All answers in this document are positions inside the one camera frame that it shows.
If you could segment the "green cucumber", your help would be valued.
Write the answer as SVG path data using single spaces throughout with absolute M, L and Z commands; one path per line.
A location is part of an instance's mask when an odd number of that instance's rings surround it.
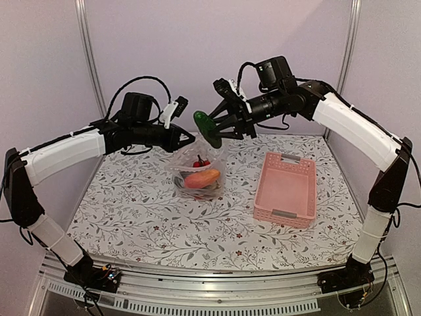
M 202 137 L 215 149 L 222 147 L 222 140 L 216 136 L 212 136 L 211 132 L 216 128 L 216 123 L 202 111 L 196 111 L 193 114 L 193 120 Z

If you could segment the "red lychee bunch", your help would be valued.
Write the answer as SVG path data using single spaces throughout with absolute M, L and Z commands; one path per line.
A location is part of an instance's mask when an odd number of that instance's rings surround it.
M 193 168 L 200 169 L 199 171 L 195 171 L 195 172 L 205 171 L 207 169 L 215 169 L 215 168 L 207 168 L 207 166 L 209 166 L 210 164 L 211 164 L 211 162 L 209 160 L 203 160 L 200 157 L 200 155 L 198 155 L 197 156 L 197 160 L 193 163 Z M 212 198 L 214 198 L 217 195 L 217 193 L 218 193 L 218 190 L 216 192 L 210 193 L 210 194 L 201 194 L 201 195 L 192 195 L 192 196 L 195 199 L 212 199 Z

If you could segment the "clear zip top bag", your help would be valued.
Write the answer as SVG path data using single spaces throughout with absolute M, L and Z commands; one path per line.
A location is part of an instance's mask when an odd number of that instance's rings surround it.
M 179 193 L 196 200 L 219 198 L 224 191 L 228 143 L 215 149 L 198 136 L 196 140 L 178 150 L 165 169 Z

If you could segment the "dark purple eggplant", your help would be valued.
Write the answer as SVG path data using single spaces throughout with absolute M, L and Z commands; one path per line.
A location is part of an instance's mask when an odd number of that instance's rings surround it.
M 177 188 L 183 194 L 190 195 L 201 195 L 201 194 L 210 194 L 214 193 L 220 189 L 218 182 L 214 182 L 211 185 L 205 186 L 204 188 L 187 188 L 184 184 L 184 179 L 178 176 L 173 176 L 172 180 L 174 182 L 175 188 Z

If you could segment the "orange red mango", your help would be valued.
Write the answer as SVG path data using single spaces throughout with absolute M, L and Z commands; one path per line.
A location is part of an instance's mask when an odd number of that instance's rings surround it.
M 186 188 L 202 189 L 211 185 L 220 178 L 220 171 L 217 169 L 207 169 L 205 171 L 195 172 L 184 179 Z

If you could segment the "pink perforated plastic basket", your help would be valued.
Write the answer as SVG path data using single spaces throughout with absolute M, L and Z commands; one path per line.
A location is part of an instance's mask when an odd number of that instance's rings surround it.
M 257 186 L 253 218 L 306 228 L 316 218 L 316 195 L 313 160 L 268 152 Z

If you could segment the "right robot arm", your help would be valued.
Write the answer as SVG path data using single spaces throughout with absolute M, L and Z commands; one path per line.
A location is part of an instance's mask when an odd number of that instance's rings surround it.
M 261 95 L 248 99 L 237 80 L 218 79 L 213 86 L 222 97 L 201 129 L 211 146 L 222 139 L 241 140 L 256 136 L 255 125 L 280 115 L 301 115 L 336 132 L 359 149 L 378 168 L 379 175 L 369 193 L 368 210 L 359 239 L 349 256 L 351 264 L 340 273 L 346 287 L 354 287 L 366 274 L 363 264 L 371 261 L 387 236 L 392 214 L 399 204 L 407 178 L 412 143 L 399 139 L 344 100 L 329 84 L 296 78 L 283 56 L 272 57 L 253 68 L 259 76 Z

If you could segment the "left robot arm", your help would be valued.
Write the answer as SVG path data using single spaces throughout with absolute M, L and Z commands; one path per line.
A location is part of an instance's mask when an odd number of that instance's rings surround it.
M 131 145 L 154 146 L 172 153 L 194 142 L 183 128 L 172 124 L 187 107 L 180 96 L 171 101 L 157 118 L 150 118 L 157 101 L 150 95 L 128 92 L 121 109 L 110 119 L 97 120 L 87 127 L 60 136 L 22 152 L 9 149 L 1 191 L 11 214 L 11 221 L 55 252 L 73 276 L 84 286 L 98 279 L 88 254 L 46 215 L 34 187 L 50 176 L 91 158 L 109 155 Z

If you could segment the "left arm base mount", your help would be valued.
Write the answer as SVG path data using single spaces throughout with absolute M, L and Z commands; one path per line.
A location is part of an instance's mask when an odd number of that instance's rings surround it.
M 80 261 L 75 266 L 68 266 L 64 280 L 84 288 L 117 293 L 121 280 L 121 270 L 107 264 L 94 267 L 92 261 Z

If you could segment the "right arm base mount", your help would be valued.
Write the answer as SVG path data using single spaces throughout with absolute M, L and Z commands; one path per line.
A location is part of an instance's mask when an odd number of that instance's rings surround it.
M 344 268 L 320 273 L 317 285 L 323 294 L 347 290 L 374 281 L 374 274 L 369 263 L 347 262 Z

